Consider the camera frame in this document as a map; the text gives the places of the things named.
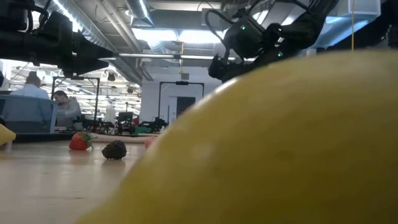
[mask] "shirt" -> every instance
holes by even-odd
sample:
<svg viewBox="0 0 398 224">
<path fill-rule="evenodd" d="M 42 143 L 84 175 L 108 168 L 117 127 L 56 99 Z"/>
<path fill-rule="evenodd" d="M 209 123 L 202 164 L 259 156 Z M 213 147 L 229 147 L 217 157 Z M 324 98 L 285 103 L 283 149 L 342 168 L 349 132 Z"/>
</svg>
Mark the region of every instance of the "shirt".
<svg viewBox="0 0 398 224">
<path fill-rule="evenodd" d="M 69 99 L 66 103 L 58 106 L 57 126 L 76 129 L 73 126 L 73 120 L 78 116 L 81 116 L 79 103 L 75 99 Z"/>
<path fill-rule="evenodd" d="M 23 88 L 19 90 L 15 90 L 10 95 L 17 95 L 17 96 L 30 96 L 30 97 L 37 97 L 42 99 L 49 100 L 49 94 L 45 90 L 33 85 L 33 84 L 26 84 Z"/>
<path fill-rule="evenodd" d="M 44 122 L 51 120 L 52 107 L 50 102 L 30 98 L 41 98 L 50 101 L 49 95 L 45 90 L 32 84 L 26 84 L 23 88 L 11 92 L 10 95 L 26 96 L 26 98 L 22 97 L 6 101 L 3 108 L 4 120 L 6 122 Z"/>
</svg>

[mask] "red strawberry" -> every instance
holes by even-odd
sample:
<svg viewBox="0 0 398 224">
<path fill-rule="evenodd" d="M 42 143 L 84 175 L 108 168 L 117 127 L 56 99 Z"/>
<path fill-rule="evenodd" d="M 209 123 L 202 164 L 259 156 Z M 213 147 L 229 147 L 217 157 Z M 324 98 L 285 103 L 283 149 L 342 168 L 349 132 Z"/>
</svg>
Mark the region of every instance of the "red strawberry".
<svg viewBox="0 0 398 224">
<path fill-rule="evenodd" d="M 94 139 L 89 133 L 76 133 L 69 143 L 71 150 L 86 150 L 93 147 L 91 140 Z"/>
</svg>

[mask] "wooden table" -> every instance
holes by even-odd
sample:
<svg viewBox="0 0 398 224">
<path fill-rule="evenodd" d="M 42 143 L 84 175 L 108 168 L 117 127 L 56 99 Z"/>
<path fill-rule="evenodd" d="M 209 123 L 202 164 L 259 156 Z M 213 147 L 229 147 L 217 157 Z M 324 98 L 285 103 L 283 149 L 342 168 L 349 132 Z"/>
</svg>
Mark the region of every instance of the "wooden table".
<svg viewBox="0 0 398 224">
<path fill-rule="evenodd" d="M 0 223 L 73 223 L 100 203 L 145 150 L 127 144 L 123 160 L 107 161 L 105 145 L 81 152 L 68 142 L 45 142 L 0 151 Z"/>
</svg>

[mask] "doorway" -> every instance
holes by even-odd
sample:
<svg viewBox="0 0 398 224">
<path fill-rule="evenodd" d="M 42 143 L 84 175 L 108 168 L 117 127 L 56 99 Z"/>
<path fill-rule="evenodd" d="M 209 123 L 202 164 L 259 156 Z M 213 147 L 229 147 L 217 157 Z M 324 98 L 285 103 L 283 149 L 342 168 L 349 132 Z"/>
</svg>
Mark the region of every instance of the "doorway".
<svg viewBox="0 0 398 224">
<path fill-rule="evenodd" d="M 178 96 L 177 97 L 177 117 L 184 113 L 190 106 L 196 102 L 195 97 Z"/>
</svg>

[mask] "dark round object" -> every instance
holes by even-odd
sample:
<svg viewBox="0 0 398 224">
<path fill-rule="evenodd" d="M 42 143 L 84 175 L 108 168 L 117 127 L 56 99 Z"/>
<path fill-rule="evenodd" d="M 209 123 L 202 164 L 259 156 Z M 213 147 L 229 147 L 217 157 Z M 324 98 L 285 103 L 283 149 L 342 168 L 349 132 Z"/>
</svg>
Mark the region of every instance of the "dark round object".
<svg viewBox="0 0 398 224">
<path fill-rule="evenodd" d="M 109 143 L 103 150 L 102 155 L 106 159 L 122 159 L 127 154 L 126 145 L 120 140 Z"/>
</svg>

